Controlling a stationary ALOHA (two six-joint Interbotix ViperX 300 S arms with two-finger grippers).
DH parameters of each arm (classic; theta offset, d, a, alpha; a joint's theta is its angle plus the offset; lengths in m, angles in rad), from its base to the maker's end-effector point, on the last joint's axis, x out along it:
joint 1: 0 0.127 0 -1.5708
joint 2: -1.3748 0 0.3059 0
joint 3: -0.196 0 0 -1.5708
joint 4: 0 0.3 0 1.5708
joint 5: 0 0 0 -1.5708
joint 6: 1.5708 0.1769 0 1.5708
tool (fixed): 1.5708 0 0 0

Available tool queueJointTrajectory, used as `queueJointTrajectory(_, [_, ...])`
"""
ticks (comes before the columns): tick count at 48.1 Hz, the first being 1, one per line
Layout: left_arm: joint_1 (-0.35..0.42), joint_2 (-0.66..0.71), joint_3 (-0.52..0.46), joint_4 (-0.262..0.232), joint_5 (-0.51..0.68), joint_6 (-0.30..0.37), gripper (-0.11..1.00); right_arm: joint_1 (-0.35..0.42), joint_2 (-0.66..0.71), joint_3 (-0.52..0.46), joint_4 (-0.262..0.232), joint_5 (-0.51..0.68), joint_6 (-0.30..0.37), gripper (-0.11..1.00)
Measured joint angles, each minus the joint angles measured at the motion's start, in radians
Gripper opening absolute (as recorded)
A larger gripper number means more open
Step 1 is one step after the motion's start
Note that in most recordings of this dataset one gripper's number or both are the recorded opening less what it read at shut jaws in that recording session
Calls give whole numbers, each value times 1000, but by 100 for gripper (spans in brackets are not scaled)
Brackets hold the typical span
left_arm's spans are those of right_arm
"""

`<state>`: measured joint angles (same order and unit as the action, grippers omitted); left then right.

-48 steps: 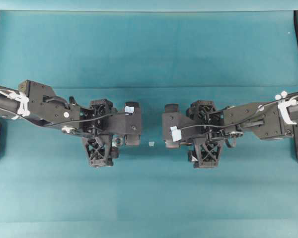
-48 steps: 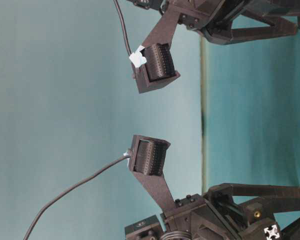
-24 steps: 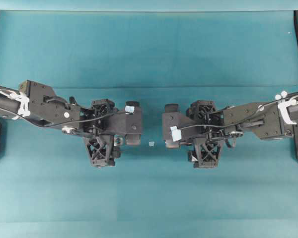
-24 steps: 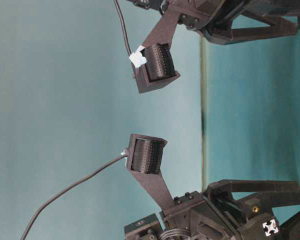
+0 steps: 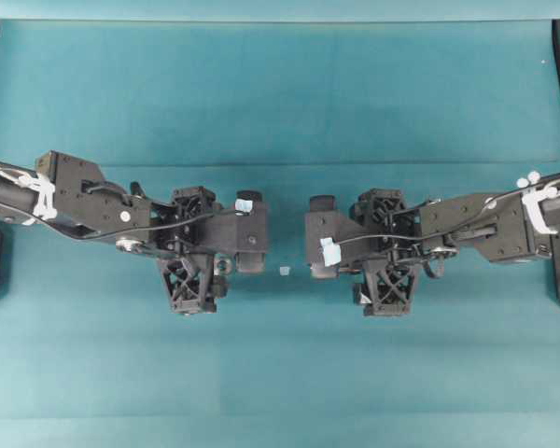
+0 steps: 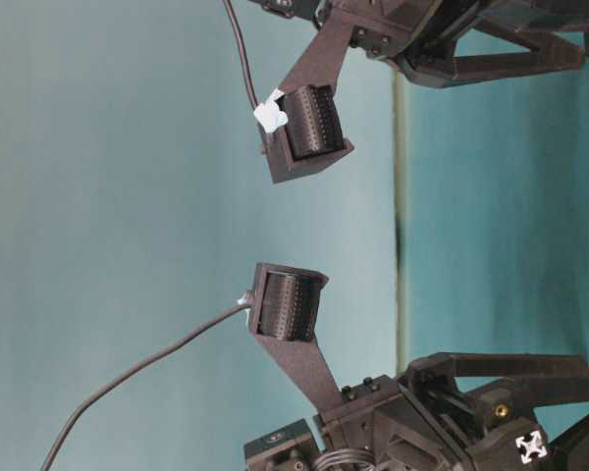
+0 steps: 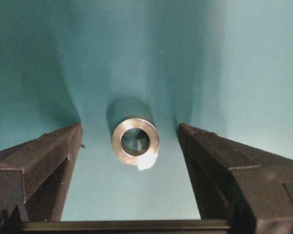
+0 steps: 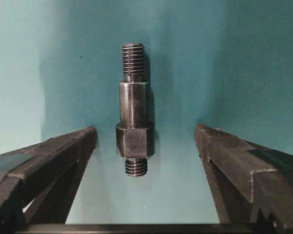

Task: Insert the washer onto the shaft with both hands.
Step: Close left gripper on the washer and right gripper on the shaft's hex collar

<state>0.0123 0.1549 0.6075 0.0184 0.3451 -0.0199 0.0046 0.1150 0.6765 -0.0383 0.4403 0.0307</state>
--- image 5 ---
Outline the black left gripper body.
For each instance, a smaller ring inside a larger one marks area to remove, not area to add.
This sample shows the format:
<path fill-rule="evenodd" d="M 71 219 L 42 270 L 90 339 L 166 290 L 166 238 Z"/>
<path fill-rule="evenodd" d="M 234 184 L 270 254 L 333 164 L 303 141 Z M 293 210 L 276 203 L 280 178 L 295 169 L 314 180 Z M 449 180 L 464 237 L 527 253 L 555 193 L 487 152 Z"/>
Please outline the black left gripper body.
<path fill-rule="evenodd" d="M 212 314 L 216 299 L 227 293 L 226 280 L 215 273 L 215 250 L 202 245 L 203 224 L 221 212 L 213 191 L 202 186 L 176 189 L 169 203 L 150 204 L 153 230 L 116 240 L 118 250 L 156 260 L 174 313 Z"/>

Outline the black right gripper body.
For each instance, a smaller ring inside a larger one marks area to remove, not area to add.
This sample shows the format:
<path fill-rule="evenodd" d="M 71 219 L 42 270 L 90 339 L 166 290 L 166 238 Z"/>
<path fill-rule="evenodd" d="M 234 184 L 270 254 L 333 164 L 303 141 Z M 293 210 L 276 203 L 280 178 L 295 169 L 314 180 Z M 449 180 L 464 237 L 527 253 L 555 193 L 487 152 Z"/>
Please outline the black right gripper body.
<path fill-rule="evenodd" d="M 370 189 L 351 205 L 349 218 L 362 230 L 339 239 L 339 271 L 362 275 L 353 297 L 365 316 L 408 314 L 421 274 L 442 277 L 444 261 L 457 254 L 454 247 L 423 246 L 418 211 L 397 189 Z"/>

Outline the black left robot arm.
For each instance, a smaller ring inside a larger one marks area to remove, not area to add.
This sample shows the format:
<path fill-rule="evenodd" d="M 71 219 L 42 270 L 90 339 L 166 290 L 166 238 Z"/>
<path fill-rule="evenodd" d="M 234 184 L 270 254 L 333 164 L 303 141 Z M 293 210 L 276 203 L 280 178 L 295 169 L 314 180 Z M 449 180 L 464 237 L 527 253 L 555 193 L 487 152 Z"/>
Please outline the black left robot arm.
<path fill-rule="evenodd" d="M 34 169 L 0 162 L 0 221 L 40 224 L 70 240 L 103 243 L 156 261 L 173 312 L 211 314 L 228 284 L 200 232 L 226 215 L 214 192 L 175 189 L 167 202 L 140 184 L 108 181 L 91 161 L 50 151 Z"/>

